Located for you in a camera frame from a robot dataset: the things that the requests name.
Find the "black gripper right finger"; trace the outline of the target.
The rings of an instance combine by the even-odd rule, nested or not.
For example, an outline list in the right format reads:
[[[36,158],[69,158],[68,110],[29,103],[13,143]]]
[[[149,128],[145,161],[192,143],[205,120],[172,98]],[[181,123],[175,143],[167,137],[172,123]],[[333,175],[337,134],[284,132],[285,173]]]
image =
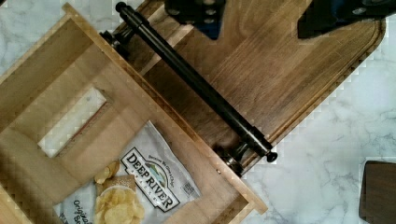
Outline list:
[[[297,22],[297,36],[314,38],[355,22],[382,20],[395,11],[396,0],[312,0]]]

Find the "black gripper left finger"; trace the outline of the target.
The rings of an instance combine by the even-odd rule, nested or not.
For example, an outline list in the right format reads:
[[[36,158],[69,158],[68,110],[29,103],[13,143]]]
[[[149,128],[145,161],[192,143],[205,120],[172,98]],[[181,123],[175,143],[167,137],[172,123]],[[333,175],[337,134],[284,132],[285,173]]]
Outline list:
[[[211,40],[217,40],[227,0],[165,0],[168,15],[180,24],[190,24]]]

